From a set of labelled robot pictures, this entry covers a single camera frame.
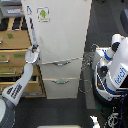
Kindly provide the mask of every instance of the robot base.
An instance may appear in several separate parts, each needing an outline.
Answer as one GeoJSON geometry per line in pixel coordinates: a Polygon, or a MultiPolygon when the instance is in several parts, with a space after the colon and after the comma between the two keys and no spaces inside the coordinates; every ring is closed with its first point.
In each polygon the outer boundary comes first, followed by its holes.
{"type": "Polygon", "coordinates": [[[97,68],[97,66],[95,71],[92,70],[92,84],[93,84],[94,96],[97,99],[97,101],[103,106],[106,106],[106,107],[117,106],[120,102],[119,98],[111,98],[110,100],[109,93],[102,86],[105,75],[106,73],[103,74],[100,68],[97,68]]]}

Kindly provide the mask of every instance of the white robot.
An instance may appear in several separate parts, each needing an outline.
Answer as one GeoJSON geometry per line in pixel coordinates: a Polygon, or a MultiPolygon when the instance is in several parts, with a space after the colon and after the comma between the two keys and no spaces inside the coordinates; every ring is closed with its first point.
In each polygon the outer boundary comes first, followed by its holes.
{"type": "MultiPolygon", "coordinates": [[[[122,26],[128,33],[128,9],[121,13],[122,26]]],[[[94,94],[108,105],[115,106],[128,91],[128,37],[112,36],[111,47],[96,48],[94,70],[94,94]]]]}
{"type": "Polygon", "coordinates": [[[23,67],[22,77],[10,87],[7,87],[2,92],[3,99],[0,99],[0,128],[12,128],[15,116],[14,109],[19,103],[25,87],[27,86],[33,74],[33,66],[35,66],[39,59],[40,49],[36,43],[32,19],[30,18],[31,29],[33,34],[33,46],[29,47],[26,55],[26,65],[23,67]]]}

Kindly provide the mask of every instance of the cable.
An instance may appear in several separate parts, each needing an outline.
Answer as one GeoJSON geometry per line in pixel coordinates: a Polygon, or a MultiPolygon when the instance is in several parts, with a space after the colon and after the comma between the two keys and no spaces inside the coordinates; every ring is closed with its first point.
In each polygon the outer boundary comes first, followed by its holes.
{"type": "Polygon", "coordinates": [[[89,80],[83,80],[83,81],[85,81],[85,82],[89,82],[90,85],[91,85],[88,91],[82,91],[81,88],[79,87],[79,91],[82,92],[82,93],[85,93],[85,94],[86,94],[86,93],[88,93],[88,92],[91,91],[91,89],[92,89],[92,83],[91,83],[89,80]]]}
{"type": "Polygon", "coordinates": [[[91,64],[92,64],[92,58],[93,58],[93,56],[91,56],[91,55],[89,55],[89,54],[87,54],[87,53],[84,53],[84,55],[83,55],[84,57],[84,59],[83,59],[83,63],[82,63],[82,68],[81,68],[81,70],[84,70],[84,69],[86,69],[88,66],[90,66],[91,64]]]}
{"type": "Polygon", "coordinates": [[[100,4],[104,4],[107,0],[97,0],[100,4]]]}
{"type": "Polygon", "coordinates": [[[92,44],[92,46],[91,46],[91,50],[92,50],[92,52],[94,52],[94,50],[93,50],[93,46],[96,46],[97,48],[99,48],[99,46],[98,46],[97,44],[92,44]]]}
{"type": "Polygon", "coordinates": [[[118,124],[118,117],[117,116],[118,116],[118,113],[114,112],[114,107],[113,107],[113,112],[108,117],[107,121],[105,122],[104,128],[106,128],[107,124],[109,127],[114,128],[114,126],[118,124]]]}
{"type": "Polygon", "coordinates": [[[127,96],[127,94],[128,94],[128,91],[125,92],[124,97],[122,99],[122,103],[121,103],[121,118],[120,118],[119,128],[120,128],[121,123],[122,123],[122,108],[123,108],[123,103],[124,103],[124,99],[127,96]]]}

